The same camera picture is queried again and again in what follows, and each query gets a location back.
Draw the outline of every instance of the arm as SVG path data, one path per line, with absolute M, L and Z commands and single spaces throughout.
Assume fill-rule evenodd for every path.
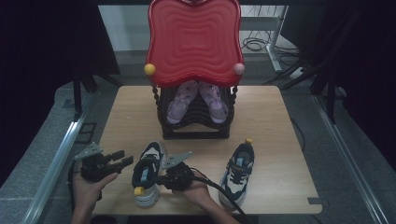
M 203 177 L 198 172 L 194 171 L 194 174 L 198 177 Z M 188 189 L 182 192 L 175 191 L 175 193 L 183 194 L 189 202 L 198 205 L 202 210 L 207 212 L 217 224 L 239 223 L 210 197 L 209 190 L 205 183 L 193 181 Z
M 101 190 L 118 176 L 117 173 L 108 175 L 100 182 L 91 183 L 82 178 L 81 173 L 73 177 L 73 191 L 75 197 L 75 209 L 73 211 L 72 224 L 88 224 L 91 222 L 92 211 L 95 208 Z

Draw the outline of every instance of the pink sneaker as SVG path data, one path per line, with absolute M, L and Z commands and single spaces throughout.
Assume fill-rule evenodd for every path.
M 175 96 L 175 100 L 168 106 L 167 120 L 169 123 L 179 123 L 186 114 L 189 104 L 198 93 L 198 83 L 194 80 L 181 84 Z
M 228 108 L 221 101 L 219 87 L 200 81 L 199 92 L 209 107 L 210 118 L 212 118 L 213 122 L 224 122 L 227 119 Z

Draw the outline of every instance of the pink ball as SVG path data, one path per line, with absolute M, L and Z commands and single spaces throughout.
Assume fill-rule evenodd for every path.
M 242 63 L 236 63 L 233 66 L 233 70 L 237 75 L 242 75 L 245 72 L 245 66 Z

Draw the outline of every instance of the wooden tabletop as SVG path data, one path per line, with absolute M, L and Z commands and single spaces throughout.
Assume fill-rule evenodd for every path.
M 185 160 L 212 181 L 219 183 L 228 160 L 239 144 L 252 138 L 255 151 L 253 172 L 247 197 L 241 208 L 247 214 L 317 214 L 320 204 L 290 117 L 277 87 L 239 86 L 229 139 L 163 140 L 150 86 L 126 86 L 117 98 L 99 145 L 105 154 L 125 150 L 134 164 L 103 189 L 103 199 L 93 211 L 96 215 L 196 215 L 203 211 L 161 186 L 161 196 L 150 208 L 134 203 L 131 180 L 141 152 L 152 141 L 163 144 L 169 154 L 192 151 Z M 190 128 L 201 128 L 200 125 Z M 218 191 L 209 188 L 219 203 Z

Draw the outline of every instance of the sneaker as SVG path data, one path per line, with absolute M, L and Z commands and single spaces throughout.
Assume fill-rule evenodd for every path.
M 210 118 L 212 118 L 213 122 L 224 122 L 227 119 L 228 108 L 221 101 L 219 87 L 201 81 L 199 83 L 199 92 L 209 107 Z
M 148 144 L 134 167 L 132 186 L 134 186 L 134 202 L 138 206 L 151 206 L 160 197 L 160 187 L 155 179 L 166 163 L 166 152 L 158 142 Z
M 245 200 L 248 178 L 254 163 L 254 151 L 250 143 L 239 145 L 227 164 L 227 171 L 220 181 L 220 186 L 241 206 Z M 219 200 L 227 207 L 233 208 L 230 201 L 219 192 Z
M 194 80 L 181 84 L 176 93 L 175 100 L 168 106 L 167 119 L 169 123 L 179 123 L 186 114 L 189 104 L 198 93 L 198 83 Z

